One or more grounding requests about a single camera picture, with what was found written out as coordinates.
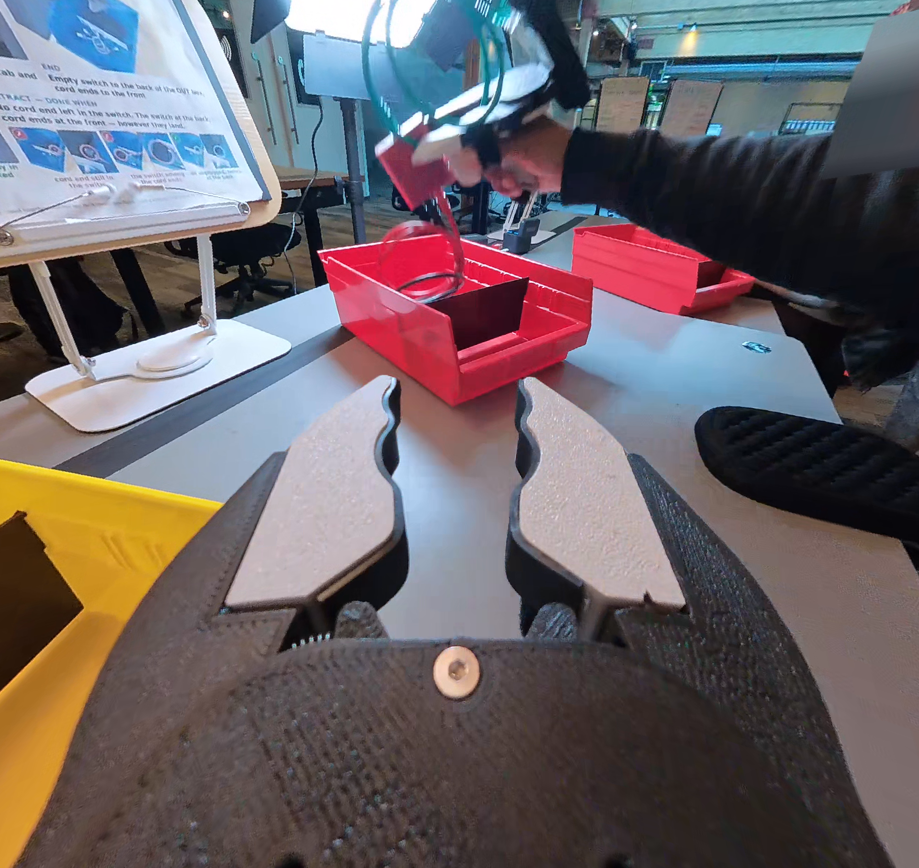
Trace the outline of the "small blue holder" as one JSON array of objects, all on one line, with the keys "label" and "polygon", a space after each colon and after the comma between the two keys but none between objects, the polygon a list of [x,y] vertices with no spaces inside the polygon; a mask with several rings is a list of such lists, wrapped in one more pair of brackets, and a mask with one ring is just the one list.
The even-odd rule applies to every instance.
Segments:
[{"label": "small blue holder", "polygon": [[535,246],[555,235],[542,227],[542,216],[548,213],[549,195],[524,193],[507,202],[498,230],[486,234],[486,242],[517,255],[529,253]]}]

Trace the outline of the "yellow plastic bin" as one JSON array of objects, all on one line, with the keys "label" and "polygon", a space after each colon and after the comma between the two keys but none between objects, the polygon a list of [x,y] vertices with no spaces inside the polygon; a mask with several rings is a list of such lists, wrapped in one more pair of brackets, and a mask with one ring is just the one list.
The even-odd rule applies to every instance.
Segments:
[{"label": "yellow plastic bin", "polygon": [[33,533],[82,609],[2,664],[1,864],[13,866],[59,778],[75,726],[127,621],[221,504],[2,461],[2,527]]}]

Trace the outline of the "smooth red plastic bin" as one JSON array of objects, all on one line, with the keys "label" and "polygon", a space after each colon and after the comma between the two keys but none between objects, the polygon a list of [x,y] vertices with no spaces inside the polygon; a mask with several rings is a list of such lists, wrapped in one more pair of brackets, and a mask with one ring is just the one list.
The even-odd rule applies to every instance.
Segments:
[{"label": "smooth red plastic bin", "polygon": [[462,242],[460,292],[526,277],[516,334],[458,352],[448,317],[397,287],[452,267],[439,234],[320,252],[340,322],[443,402],[456,406],[563,361],[585,345],[593,282],[479,242]]},{"label": "smooth red plastic bin", "polygon": [[754,285],[748,274],[631,223],[576,228],[572,272],[607,293],[686,317],[728,307]]}]

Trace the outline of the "printed instruction sheet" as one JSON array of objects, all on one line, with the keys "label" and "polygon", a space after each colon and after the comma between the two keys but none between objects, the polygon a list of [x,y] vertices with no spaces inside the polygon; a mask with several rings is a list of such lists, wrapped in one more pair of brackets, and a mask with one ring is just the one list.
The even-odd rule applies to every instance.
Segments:
[{"label": "printed instruction sheet", "polygon": [[182,0],[2,0],[2,239],[241,222],[258,159]]}]

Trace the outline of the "instruction sheet on stand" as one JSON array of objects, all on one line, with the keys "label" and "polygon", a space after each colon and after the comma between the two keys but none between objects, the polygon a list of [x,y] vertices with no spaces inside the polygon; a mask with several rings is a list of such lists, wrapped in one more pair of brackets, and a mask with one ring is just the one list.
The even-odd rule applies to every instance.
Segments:
[{"label": "instruction sheet on stand", "polygon": [[[85,434],[113,431],[135,423],[274,361],[291,348],[288,341],[278,336],[249,329],[233,320],[219,319],[217,315],[212,236],[270,222],[280,210],[280,182],[208,15],[198,0],[182,2],[215,62],[231,106],[240,116],[269,186],[270,199],[250,205],[248,216],[241,222],[214,223],[195,230],[173,228],[26,252],[6,247],[2,239],[2,268],[18,265],[30,268],[66,358],[64,367],[30,380],[26,392],[76,431]],[[201,316],[196,323],[107,354],[82,356],[53,290],[48,263],[65,257],[178,239],[192,239],[198,245],[202,303]]]}]

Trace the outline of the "black mesh chair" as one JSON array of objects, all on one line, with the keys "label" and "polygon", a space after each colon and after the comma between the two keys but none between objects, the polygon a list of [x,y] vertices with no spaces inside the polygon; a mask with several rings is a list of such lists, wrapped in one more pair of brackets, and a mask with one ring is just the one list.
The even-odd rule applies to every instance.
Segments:
[{"label": "black mesh chair", "polygon": [[695,422],[707,470],[769,507],[918,544],[918,459],[839,423],[722,406]]}]

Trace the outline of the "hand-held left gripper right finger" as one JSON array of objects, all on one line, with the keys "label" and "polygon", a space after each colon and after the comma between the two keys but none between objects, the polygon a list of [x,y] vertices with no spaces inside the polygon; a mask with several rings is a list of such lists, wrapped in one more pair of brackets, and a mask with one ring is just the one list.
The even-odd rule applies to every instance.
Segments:
[{"label": "hand-held left gripper right finger", "polygon": [[620,611],[683,612],[684,591],[632,456],[586,411],[536,378],[519,381],[506,577],[528,612],[573,611],[601,635]]}]

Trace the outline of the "black bin divider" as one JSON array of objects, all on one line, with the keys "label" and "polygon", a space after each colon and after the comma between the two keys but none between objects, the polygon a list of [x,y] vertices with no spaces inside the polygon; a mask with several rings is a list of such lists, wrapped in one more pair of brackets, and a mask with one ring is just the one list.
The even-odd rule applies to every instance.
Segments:
[{"label": "black bin divider", "polygon": [[84,609],[23,511],[1,525],[1,687]]},{"label": "black bin divider", "polygon": [[519,331],[529,279],[503,281],[456,293],[431,305],[449,318],[458,352]]}]

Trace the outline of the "black office chair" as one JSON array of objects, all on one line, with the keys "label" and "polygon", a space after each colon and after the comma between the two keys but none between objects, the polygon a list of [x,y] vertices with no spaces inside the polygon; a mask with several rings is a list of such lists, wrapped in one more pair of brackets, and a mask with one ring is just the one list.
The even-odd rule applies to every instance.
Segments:
[{"label": "black office chair", "polygon": [[233,280],[216,287],[217,298],[233,300],[228,316],[236,315],[245,302],[253,302],[255,293],[279,299],[295,295],[295,280],[272,279],[267,266],[287,258],[288,250],[300,242],[298,231],[275,222],[212,236],[214,270],[221,275],[236,271]]}]

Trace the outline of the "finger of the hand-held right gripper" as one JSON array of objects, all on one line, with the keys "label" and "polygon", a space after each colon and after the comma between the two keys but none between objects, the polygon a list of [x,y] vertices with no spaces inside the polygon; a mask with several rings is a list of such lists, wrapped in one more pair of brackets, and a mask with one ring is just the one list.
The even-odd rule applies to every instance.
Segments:
[{"label": "finger of the hand-held right gripper", "polygon": [[415,144],[411,155],[413,166],[437,162],[478,164],[474,137],[465,127],[437,127],[428,130]]},{"label": "finger of the hand-held right gripper", "polygon": [[498,101],[492,109],[492,97],[498,90],[497,80],[480,83],[438,106],[429,118],[432,129],[445,126],[497,124],[506,119],[506,103]]}]

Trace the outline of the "person's right forearm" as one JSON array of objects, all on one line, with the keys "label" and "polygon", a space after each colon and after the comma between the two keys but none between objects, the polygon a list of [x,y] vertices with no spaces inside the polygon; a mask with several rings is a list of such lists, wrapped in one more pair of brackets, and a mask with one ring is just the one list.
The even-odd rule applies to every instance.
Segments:
[{"label": "person's right forearm", "polygon": [[576,130],[560,194],[759,281],[917,334],[918,171],[828,178],[830,136]]}]

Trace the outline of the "brown paper board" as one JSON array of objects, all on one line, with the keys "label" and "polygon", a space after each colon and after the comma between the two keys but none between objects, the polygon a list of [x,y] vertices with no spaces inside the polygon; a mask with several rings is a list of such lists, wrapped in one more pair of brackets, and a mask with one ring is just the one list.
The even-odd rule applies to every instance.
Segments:
[{"label": "brown paper board", "polygon": [[650,81],[647,77],[610,77],[601,82],[594,129],[629,134],[642,125]]},{"label": "brown paper board", "polygon": [[670,84],[658,131],[673,138],[704,136],[723,92],[722,81],[679,78]]}]

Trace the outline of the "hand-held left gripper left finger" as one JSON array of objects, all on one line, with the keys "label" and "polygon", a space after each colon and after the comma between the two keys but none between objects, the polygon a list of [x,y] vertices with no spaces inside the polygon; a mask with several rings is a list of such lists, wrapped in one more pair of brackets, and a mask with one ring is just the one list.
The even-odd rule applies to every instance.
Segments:
[{"label": "hand-held left gripper left finger", "polygon": [[224,598],[230,612],[291,612],[280,649],[332,637],[348,604],[378,612],[405,585],[400,421],[401,384],[379,376],[286,451]]}]

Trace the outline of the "red network switch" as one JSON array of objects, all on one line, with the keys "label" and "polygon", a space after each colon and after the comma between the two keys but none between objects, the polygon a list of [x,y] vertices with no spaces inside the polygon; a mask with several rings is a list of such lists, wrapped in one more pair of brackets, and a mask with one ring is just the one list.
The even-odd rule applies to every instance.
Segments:
[{"label": "red network switch", "polygon": [[392,181],[395,200],[401,202],[398,209],[415,212],[454,185],[442,158],[413,163],[416,143],[430,131],[427,117],[417,113],[375,146],[376,159]]}]

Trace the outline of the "person's right hand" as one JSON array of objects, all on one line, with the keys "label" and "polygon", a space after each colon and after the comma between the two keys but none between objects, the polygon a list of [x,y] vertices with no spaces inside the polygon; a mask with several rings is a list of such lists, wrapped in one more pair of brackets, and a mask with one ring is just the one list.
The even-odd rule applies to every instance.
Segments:
[{"label": "person's right hand", "polygon": [[573,130],[559,122],[538,118],[502,140],[499,163],[484,168],[484,178],[510,198],[559,193],[572,136]]}]

